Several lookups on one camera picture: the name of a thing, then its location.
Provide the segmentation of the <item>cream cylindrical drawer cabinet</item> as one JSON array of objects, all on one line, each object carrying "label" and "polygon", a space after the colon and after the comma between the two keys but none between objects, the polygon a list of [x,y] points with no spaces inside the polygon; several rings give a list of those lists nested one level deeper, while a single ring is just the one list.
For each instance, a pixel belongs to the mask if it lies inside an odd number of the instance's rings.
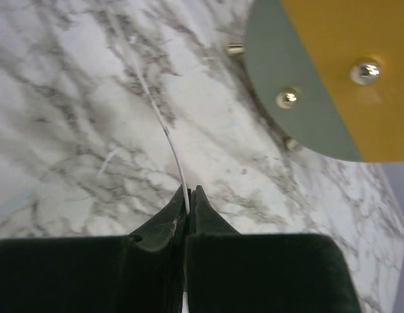
[{"label": "cream cylindrical drawer cabinet", "polygon": [[253,1],[227,50],[287,147],[404,162],[404,1]]}]

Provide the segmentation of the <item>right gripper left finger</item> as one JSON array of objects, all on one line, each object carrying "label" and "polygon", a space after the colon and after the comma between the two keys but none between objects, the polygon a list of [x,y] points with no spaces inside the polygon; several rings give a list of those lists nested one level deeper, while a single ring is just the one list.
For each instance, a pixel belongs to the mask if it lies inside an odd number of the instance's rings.
[{"label": "right gripper left finger", "polygon": [[138,248],[159,253],[181,244],[187,234],[185,200],[189,200],[189,192],[179,187],[165,207],[129,234]]}]

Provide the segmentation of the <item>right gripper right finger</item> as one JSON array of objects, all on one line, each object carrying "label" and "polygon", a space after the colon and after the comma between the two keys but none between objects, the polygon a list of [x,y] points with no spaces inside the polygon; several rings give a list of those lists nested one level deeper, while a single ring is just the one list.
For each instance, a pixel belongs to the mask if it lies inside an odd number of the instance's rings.
[{"label": "right gripper right finger", "polygon": [[202,186],[191,193],[189,213],[190,235],[239,235],[210,204]]}]

